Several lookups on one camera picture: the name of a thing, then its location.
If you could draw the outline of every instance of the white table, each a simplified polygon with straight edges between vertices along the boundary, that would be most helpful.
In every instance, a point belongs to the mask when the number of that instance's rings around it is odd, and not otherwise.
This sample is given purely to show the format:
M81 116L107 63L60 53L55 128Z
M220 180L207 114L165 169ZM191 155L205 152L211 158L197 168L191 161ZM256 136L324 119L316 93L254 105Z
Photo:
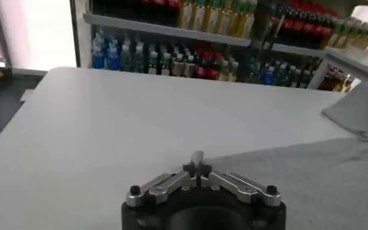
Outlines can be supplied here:
M0 230L119 229L132 184L207 157L352 135L342 94L57 68L0 135Z

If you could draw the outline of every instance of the black bolt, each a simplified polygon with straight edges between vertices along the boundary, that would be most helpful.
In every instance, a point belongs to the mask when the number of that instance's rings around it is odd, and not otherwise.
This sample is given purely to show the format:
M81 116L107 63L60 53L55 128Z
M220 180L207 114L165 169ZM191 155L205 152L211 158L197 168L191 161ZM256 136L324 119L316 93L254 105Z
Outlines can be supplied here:
M276 195L278 193L277 187L273 186L273 185L268 185L266 192L270 195Z
M137 196L141 193L141 188L138 185L133 185L129 188L129 193L133 196Z

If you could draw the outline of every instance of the silver metal bracket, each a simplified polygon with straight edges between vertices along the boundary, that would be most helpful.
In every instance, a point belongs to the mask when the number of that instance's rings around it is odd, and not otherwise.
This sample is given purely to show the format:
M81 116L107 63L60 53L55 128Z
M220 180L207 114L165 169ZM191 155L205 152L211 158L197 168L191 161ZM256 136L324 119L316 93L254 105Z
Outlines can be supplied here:
M144 204L147 196L152 196L156 204L161 204L166 202L169 195L177 189L181 188L183 191L189 191L191 187L197 186L210 187L213 191L223 188L235 195L239 201L247 204L251 204L253 197L261 198L266 206L273 207L281 204L281 194L275 186L265 187L233 172L223 174L217 171L209 171L207 175L203 175L204 170L200 167L205 165L203 163L203 152L198 151L191 159L190 172L161 174L141 187L132 186L127 194L126 203L130 207L140 207Z

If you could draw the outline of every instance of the gray floor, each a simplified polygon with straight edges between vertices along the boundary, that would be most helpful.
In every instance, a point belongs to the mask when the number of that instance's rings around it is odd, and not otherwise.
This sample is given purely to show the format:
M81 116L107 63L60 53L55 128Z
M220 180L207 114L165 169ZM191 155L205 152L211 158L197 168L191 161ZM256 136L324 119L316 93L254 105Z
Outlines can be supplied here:
M4 77L0 79L0 133L22 103L21 96L27 89L34 89L41 77Z

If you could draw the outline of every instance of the gray cloth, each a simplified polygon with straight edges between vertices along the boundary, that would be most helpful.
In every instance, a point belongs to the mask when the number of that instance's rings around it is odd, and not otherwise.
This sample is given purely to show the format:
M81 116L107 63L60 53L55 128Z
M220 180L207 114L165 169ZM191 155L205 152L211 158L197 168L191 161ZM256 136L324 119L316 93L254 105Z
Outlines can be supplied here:
M368 229L368 142L337 139L207 162L222 173L276 185L288 230Z
M360 140L368 141L368 84L359 84L322 113Z

